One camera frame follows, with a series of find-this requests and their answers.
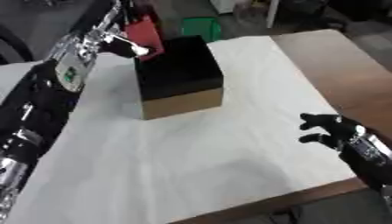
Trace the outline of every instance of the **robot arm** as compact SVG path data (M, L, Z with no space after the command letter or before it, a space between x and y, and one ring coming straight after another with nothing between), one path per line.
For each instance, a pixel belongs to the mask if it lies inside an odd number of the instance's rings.
M302 114L301 130L321 127L329 135L310 134L301 143L321 143L339 153L370 188L387 195L392 186L392 141L374 129L341 115Z
M0 223L40 158L66 125L99 52L133 58L151 52L123 38L123 7L97 0L76 26L34 66L0 105Z

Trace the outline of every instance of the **black box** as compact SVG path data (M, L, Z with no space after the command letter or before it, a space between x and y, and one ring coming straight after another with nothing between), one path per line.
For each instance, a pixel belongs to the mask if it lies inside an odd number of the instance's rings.
M223 75L201 37L164 41L164 50L153 59L136 60L144 119L221 105Z

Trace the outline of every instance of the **white paper sheet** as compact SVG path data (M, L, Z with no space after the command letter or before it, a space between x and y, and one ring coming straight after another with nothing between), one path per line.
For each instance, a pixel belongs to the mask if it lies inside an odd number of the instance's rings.
M133 62L102 55L9 223L160 224L353 176L334 151L298 142L300 113L334 110L270 38L210 48L223 106L148 122L130 111ZM30 67L0 67L0 95Z

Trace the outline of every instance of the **red object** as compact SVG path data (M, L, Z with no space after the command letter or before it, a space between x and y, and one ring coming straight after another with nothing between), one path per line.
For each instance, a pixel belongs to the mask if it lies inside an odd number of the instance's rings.
M148 46L154 48L153 54L140 57L141 61L149 60L165 51L162 41L158 35L154 23L150 16L144 15L142 21L128 24L125 27L128 39L140 46Z

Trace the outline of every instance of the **black robotic glove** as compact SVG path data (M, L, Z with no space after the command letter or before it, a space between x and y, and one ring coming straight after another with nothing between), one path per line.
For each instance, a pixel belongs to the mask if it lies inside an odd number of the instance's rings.
M392 186L392 141L374 129L367 128L341 115L301 114L304 123L299 127L308 130L321 127L326 134L301 136L301 143L321 143L339 151L339 157L370 188L380 192Z

